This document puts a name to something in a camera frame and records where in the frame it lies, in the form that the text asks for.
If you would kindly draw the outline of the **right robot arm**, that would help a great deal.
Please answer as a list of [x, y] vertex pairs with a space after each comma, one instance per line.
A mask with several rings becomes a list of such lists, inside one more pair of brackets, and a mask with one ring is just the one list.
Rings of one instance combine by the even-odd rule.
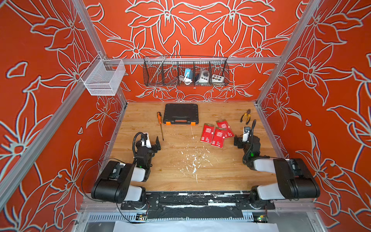
[[241, 136], [234, 137], [234, 145], [242, 149], [243, 164], [250, 170], [271, 173], [276, 182], [253, 186], [248, 203], [253, 209], [261, 209], [274, 200], [315, 199], [320, 187], [302, 159], [273, 158], [260, 154], [260, 138], [254, 135], [256, 121], [245, 127]]

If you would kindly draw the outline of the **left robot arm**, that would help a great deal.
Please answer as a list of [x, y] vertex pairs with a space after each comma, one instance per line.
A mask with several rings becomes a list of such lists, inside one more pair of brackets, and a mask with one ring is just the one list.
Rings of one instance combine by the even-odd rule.
[[147, 133], [136, 133], [132, 142], [133, 162], [109, 161], [91, 189], [91, 198], [143, 207], [146, 204], [146, 190], [131, 183], [146, 182], [149, 179], [152, 158], [160, 150], [158, 137], [151, 144]]

